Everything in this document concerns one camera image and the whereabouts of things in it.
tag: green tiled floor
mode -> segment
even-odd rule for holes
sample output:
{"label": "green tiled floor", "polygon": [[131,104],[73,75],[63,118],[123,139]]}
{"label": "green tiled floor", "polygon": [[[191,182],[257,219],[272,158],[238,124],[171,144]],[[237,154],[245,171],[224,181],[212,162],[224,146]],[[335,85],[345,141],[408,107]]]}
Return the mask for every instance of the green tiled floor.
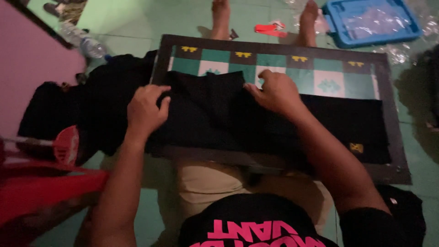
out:
{"label": "green tiled floor", "polygon": [[[31,0],[29,7],[50,26],[56,19],[42,9],[49,0]],[[258,34],[253,31],[256,24],[266,24],[280,18],[286,31],[294,31],[293,13],[283,0],[230,0],[230,27],[240,38],[237,41],[289,44],[294,34],[286,39]],[[429,1],[436,10],[437,1]],[[88,0],[78,27],[90,29],[92,35],[104,43],[112,55],[131,53],[143,57],[148,50],[159,47],[164,33],[206,37],[212,26],[211,0]],[[319,47],[337,49],[328,36],[318,36]],[[373,48],[359,48],[355,51],[372,51]],[[91,68],[100,64],[94,61]],[[427,222],[426,247],[437,246],[439,236],[439,135],[429,133],[425,121],[429,118],[429,102],[426,96],[425,73],[410,64],[392,67],[395,100],[399,111],[400,128],[414,185],[399,186],[411,190],[423,201]],[[102,153],[96,154],[86,164],[98,168]],[[175,174],[166,161],[148,158],[145,162],[144,188],[135,222],[139,246],[172,246],[180,223],[178,197],[174,182]],[[85,211],[71,217],[34,245],[72,246]],[[333,208],[324,236],[342,246],[338,216]]]}

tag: blue plastic tray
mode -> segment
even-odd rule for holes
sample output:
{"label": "blue plastic tray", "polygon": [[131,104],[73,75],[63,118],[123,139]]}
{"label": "blue plastic tray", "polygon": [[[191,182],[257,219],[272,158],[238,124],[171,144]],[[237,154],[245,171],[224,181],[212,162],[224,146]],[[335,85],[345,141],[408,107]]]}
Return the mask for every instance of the blue plastic tray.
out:
{"label": "blue plastic tray", "polygon": [[[365,38],[351,38],[343,24],[343,19],[362,15],[368,9],[384,4],[389,4],[400,17],[409,21],[404,28],[392,34],[373,34]],[[329,24],[330,35],[334,38],[335,44],[342,49],[404,42],[422,35],[422,29],[416,17],[403,0],[329,0],[322,10]]]}

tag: hand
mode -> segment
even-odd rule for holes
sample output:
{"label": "hand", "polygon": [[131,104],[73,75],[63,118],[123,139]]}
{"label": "hand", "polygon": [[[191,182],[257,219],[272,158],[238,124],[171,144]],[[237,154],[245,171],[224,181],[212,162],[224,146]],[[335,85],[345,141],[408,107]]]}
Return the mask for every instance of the hand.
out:
{"label": "hand", "polygon": [[147,85],[137,89],[128,104],[128,130],[132,137],[143,144],[149,135],[168,119],[170,97],[162,100],[160,109],[157,99],[163,92],[171,90],[170,86]]}
{"label": "hand", "polygon": [[244,87],[262,107],[284,116],[299,114],[304,109],[296,84],[287,75],[266,69],[259,74],[259,78],[265,81],[263,92],[253,84]]}

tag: yellow logo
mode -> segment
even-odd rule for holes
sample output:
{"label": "yellow logo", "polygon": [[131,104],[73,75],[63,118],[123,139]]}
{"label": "yellow logo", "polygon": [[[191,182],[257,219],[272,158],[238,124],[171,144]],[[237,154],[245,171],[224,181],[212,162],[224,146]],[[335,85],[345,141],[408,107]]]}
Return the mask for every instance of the yellow logo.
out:
{"label": "yellow logo", "polygon": [[189,52],[194,52],[194,51],[196,51],[198,48],[196,48],[196,47],[189,47],[189,46],[182,46],[181,49],[182,49],[183,51],[188,51],[188,50],[189,50]]}
{"label": "yellow logo", "polygon": [[364,65],[364,63],[362,63],[362,62],[349,61],[348,63],[352,66],[358,66],[358,67],[362,67]]}
{"label": "yellow logo", "polygon": [[299,62],[299,60],[302,62],[305,62],[306,60],[308,60],[308,58],[306,58],[306,57],[299,57],[299,56],[291,56],[291,58],[294,59],[294,61],[296,61],[296,62]]}
{"label": "yellow logo", "polygon": [[248,58],[252,55],[250,52],[238,52],[238,51],[235,52],[235,54],[240,58],[242,58],[242,56],[244,56],[245,58]]}
{"label": "yellow logo", "polygon": [[353,152],[353,153],[363,153],[364,152],[363,144],[349,143],[349,147],[351,148],[351,152]]}

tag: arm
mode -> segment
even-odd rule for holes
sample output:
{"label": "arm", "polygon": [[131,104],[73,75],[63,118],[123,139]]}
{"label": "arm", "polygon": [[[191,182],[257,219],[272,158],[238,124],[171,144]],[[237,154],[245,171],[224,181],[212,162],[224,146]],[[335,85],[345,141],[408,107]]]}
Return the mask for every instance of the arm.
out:
{"label": "arm", "polygon": [[149,135],[168,117],[170,87],[140,87],[128,105],[128,128],[116,165],[92,215],[92,246],[136,246],[134,218],[140,197],[143,153]]}
{"label": "arm", "polygon": [[297,127],[308,161],[331,193],[337,211],[341,214],[372,207],[390,213],[363,164],[312,115],[294,82],[285,74],[269,70],[259,77],[265,80],[264,91],[250,84],[245,88],[261,106],[283,115]]}

